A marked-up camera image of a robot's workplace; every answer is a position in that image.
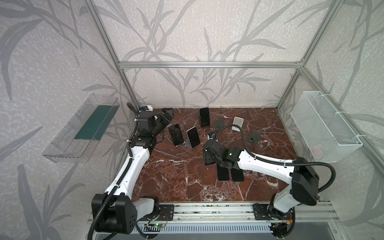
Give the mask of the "black phone front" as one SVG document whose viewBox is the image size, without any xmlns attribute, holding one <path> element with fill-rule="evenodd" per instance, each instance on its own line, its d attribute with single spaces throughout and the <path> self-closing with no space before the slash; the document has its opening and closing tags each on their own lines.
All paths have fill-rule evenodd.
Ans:
<svg viewBox="0 0 384 240">
<path fill-rule="evenodd" d="M 217 165 L 217 176 L 219 181 L 229 181 L 230 174 L 227 168 L 223 168 L 220 165 Z"/>
</svg>

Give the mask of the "black phone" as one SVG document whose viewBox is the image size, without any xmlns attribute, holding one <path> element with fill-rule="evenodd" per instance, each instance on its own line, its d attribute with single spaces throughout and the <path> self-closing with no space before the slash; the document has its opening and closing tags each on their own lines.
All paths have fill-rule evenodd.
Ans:
<svg viewBox="0 0 384 240">
<path fill-rule="evenodd" d="M 211 124 L 210 121 L 210 109 L 201 108 L 199 109 L 199 121 L 201 127 L 208 127 Z"/>
<path fill-rule="evenodd" d="M 229 181 L 230 174 L 227 168 L 223 168 L 220 165 L 217 165 L 217 176 L 219 181 Z"/>
<path fill-rule="evenodd" d="M 231 169 L 231 178 L 233 182 L 243 182 L 245 180 L 243 170 Z"/>
<path fill-rule="evenodd" d="M 169 126 L 169 132 L 175 147 L 185 143 L 179 124 Z"/>
<path fill-rule="evenodd" d="M 201 144 L 197 127 L 190 128 L 189 130 L 187 130 L 186 133 L 187 133 L 187 137 L 188 137 L 188 141 L 191 149 Z"/>
</svg>

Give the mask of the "green-edged phone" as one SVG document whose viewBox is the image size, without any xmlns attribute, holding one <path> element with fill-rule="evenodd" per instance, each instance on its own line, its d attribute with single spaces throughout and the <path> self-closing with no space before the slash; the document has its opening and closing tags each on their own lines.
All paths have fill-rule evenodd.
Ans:
<svg viewBox="0 0 384 240">
<path fill-rule="evenodd" d="M 203 151 L 203 158 L 206 166 L 213 165 L 216 163 L 214 156 L 210 152 Z"/>
</svg>

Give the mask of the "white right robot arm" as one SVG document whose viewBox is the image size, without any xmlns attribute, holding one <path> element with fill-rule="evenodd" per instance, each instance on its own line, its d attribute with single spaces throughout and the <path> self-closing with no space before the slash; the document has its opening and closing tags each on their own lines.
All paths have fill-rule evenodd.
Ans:
<svg viewBox="0 0 384 240">
<path fill-rule="evenodd" d="M 238 147 L 227 149 L 210 139 L 203 146 L 206 165 L 214 163 L 222 168 L 261 173 L 279 179 L 288 186 L 275 194 L 270 202 L 270 211 L 287 213 L 299 204 L 317 204 L 319 176 L 312 166 L 304 165 L 304 159 L 296 161 L 270 158 Z"/>
</svg>

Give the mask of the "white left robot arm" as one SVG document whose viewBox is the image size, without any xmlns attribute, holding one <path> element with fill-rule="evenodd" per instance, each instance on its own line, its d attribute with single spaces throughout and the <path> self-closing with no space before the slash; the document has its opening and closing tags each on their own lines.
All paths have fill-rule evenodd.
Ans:
<svg viewBox="0 0 384 240">
<path fill-rule="evenodd" d="M 128 140 L 127 157 L 111 185 L 103 194 L 96 194 L 91 202 L 93 222 L 87 238 L 94 232 L 108 233 L 107 239 L 117 234 L 129 235 L 143 217 L 159 215 L 157 197 L 143 197 L 132 201 L 132 194 L 145 163 L 157 144 L 157 136 L 174 118 L 172 108 L 155 114 L 151 110 L 135 113 L 135 131 Z"/>
</svg>

